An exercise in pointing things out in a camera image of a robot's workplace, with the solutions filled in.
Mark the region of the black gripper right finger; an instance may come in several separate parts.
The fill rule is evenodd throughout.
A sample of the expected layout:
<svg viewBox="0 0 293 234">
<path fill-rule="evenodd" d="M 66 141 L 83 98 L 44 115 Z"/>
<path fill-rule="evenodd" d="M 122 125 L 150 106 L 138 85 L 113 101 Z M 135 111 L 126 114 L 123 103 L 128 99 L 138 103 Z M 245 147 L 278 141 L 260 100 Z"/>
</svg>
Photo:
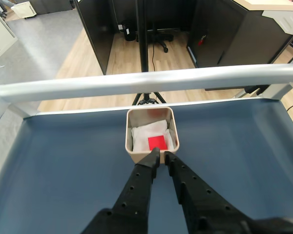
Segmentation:
<svg viewBox="0 0 293 234">
<path fill-rule="evenodd" d="M 254 220 L 226 201 L 176 155 L 165 152 L 164 158 L 190 234 L 293 234 L 293 221 Z"/>
</svg>

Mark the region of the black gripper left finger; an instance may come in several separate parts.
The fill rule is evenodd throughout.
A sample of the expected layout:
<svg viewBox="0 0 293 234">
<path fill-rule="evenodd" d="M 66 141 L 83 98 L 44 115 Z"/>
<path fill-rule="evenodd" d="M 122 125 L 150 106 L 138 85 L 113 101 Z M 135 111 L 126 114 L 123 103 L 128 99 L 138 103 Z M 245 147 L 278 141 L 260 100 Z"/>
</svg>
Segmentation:
<svg viewBox="0 0 293 234">
<path fill-rule="evenodd" d="M 83 234 L 146 234 L 151 187 L 160 165 L 160 150 L 154 148 L 135 164 L 114 206 L 100 210 Z"/>
</svg>

